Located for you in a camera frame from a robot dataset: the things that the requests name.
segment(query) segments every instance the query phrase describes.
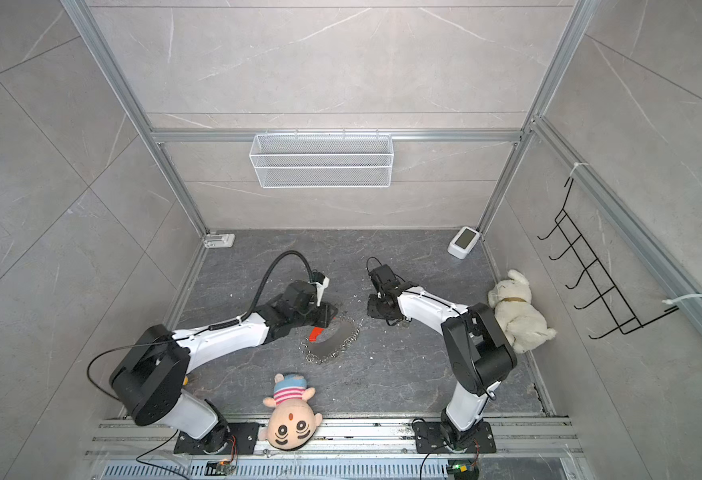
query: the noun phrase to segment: white digital device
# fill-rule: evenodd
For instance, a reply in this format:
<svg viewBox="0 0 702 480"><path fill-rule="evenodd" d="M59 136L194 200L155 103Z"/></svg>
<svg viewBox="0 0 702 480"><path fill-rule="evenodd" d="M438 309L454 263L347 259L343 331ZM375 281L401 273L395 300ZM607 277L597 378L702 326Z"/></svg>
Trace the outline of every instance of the white digital device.
<svg viewBox="0 0 702 480"><path fill-rule="evenodd" d="M479 240L479 232L470 226L464 226L452 237L452 241L447 247L447 253L463 260L474 248L477 240Z"/></svg>

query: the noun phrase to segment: white mesh basket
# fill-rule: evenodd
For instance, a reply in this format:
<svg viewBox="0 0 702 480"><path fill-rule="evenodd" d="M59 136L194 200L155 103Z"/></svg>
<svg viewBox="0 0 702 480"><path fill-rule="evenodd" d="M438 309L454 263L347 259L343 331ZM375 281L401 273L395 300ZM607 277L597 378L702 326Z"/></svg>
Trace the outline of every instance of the white mesh basket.
<svg viewBox="0 0 702 480"><path fill-rule="evenodd" d="M388 187L394 146L389 134L258 134L250 160L263 188Z"/></svg>

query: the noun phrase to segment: red object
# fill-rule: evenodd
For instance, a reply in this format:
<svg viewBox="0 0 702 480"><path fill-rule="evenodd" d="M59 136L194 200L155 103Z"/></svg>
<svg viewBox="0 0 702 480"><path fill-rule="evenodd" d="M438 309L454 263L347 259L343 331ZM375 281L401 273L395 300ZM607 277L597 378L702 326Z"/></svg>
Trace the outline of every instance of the red object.
<svg viewBox="0 0 702 480"><path fill-rule="evenodd" d="M317 340L317 337L321 335L323 331L323 328L314 327L314 329L311 330L311 335L308 335L308 341L315 342Z"/></svg>

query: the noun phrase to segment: stuffed animal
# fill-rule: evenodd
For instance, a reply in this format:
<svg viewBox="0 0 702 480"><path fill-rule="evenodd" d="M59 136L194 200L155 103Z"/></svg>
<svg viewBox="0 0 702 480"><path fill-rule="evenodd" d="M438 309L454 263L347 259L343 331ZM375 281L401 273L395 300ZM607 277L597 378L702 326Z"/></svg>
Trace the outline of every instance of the stuffed animal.
<svg viewBox="0 0 702 480"><path fill-rule="evenodd" d="M273 408L268 427L258 434L279 450L295 450L306 443L322 423L322 414L314 415L307 401L316 389L307 387L302 375L277 373L273 378L273 397L263 399L263 405Z"/></svg>
<svg viewBox="0 0 702 480"><path fill-rule="evenodd" d="M495 285L487 300L514 351L524 353L554 338L556 330L548 328L546 319L530 304L532 292L525 276L509 270L509 278Z"/></svg>

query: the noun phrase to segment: white zip tie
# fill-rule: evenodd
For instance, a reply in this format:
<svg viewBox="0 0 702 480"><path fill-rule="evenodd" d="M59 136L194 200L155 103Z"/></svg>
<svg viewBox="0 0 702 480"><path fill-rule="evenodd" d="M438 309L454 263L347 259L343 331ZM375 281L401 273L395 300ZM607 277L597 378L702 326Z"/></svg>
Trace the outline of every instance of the white zip tie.
<svg viewBox="0 0 702 480"><path fill-rule="evenodd" d="M572 165L572 170L570 170L570 175L569 175L569 176L572 177L572 174L574 174L574 173L576 172L576 168L580 167L581 165L588 165L588 164L587 164L587 163L581 163L581 162L575 162L575 163Z"/></svg>
<svg viewBox="0 0 702 480"><path fill-rule="evenodd" d="M676 302L681 302L683 300L687 300L688 298L702 298L702 293L688 293L687 295L678 296L677 298L662 300L662 302L666 305L673 305Z"/></svg>

